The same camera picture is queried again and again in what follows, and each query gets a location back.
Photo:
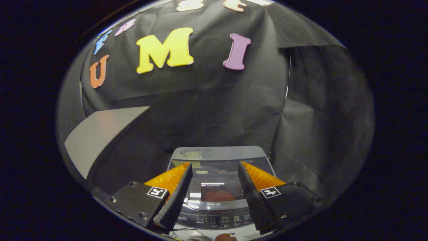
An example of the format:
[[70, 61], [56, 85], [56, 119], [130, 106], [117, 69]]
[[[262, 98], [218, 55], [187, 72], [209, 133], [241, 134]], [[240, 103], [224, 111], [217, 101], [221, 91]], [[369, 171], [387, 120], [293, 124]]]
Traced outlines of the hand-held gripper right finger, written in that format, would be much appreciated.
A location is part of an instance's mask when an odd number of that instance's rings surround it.
[[286, 183], [244, 161], [238, 165], [238, 178], [262, 235], [300, 224], [322, 207], [322, 198], [300, 182]]

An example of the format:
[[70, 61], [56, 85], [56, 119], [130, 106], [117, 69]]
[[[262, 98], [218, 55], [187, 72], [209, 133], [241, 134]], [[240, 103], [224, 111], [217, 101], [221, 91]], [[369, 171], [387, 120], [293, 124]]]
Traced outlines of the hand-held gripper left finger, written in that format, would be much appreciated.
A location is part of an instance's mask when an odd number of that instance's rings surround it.
[[172, 231], [192, 177], [186, 162], [145, 183], [131, 181], [110, 197], [110, 207], [145, 229]]

